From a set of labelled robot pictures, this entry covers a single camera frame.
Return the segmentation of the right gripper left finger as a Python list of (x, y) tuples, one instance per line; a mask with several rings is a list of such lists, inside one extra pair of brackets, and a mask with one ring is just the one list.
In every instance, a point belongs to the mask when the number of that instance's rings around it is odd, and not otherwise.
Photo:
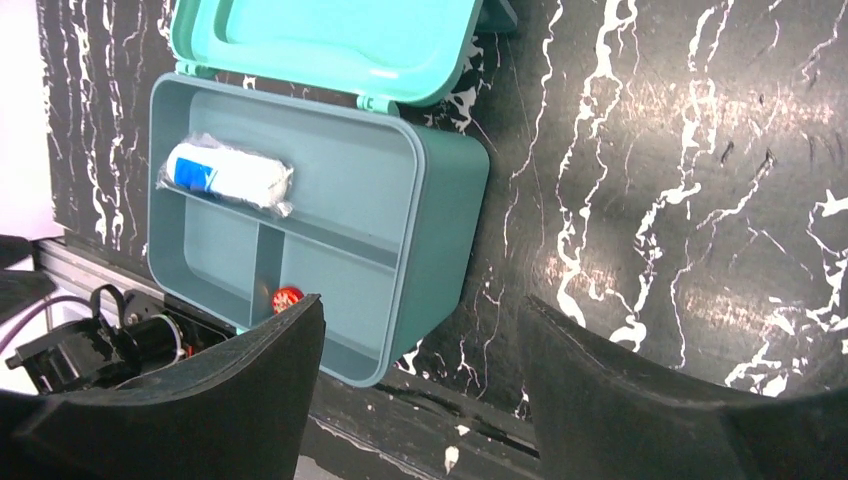
[(309, 294), (116, 389), (13, 397), (17, 479), (290, 479), (325, 336)]

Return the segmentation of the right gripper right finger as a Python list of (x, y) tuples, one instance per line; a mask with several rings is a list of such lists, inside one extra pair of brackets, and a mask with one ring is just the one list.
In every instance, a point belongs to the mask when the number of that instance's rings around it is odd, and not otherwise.
[(543, 300), (519, 347), (548, 479), (843, 479), (847, 392), (774, 398), (647, 360)]

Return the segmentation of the white ointment tube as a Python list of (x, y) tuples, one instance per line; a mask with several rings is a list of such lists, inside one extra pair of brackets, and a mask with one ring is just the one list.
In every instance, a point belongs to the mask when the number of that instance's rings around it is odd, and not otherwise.
[(293, 174), (294, 168), (280, 160), (195, 132), (170, 151), (156, 186), (241, 203), (285, 218), (293, 211), (288, 200)]

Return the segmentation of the teal medicine box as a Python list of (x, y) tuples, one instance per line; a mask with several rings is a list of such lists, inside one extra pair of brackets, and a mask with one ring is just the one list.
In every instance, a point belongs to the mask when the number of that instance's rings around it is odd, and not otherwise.
[(176, 69), (168, 74), (409, 126), (416, 197), (395, 331), (409, 351), (459, 303), (490, 161), (477, 139), (411, 124), (397, 108), (442, 100), (474, 33), (516, 24), (506, 1), (180, 1), (170, 28)]

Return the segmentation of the teal insert tray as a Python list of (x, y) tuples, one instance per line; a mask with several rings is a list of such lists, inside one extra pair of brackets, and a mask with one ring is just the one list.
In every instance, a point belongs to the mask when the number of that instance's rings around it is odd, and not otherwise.
[(150, 99), (150, 172), (193, 134), (293, 169), (292, 213), (279, 217), (209, 193), (148, 194), (149, 270), (166, 292), (246, 331), (272, 314), (272, 295), (321, 296), (322, 370), (351, 386), (378, 383), (408, 350), (397, 301), (416, 193), (409, 126), (311, 100), (166, 74)]

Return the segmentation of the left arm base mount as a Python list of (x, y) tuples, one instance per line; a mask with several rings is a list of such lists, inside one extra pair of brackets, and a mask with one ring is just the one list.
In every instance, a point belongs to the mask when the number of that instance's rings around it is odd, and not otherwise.
[(35, 393), (109, 389), (187, 360), (233, 337), (177, 301), (103, 285), (52, 294), (1, 324), (1, 371)]

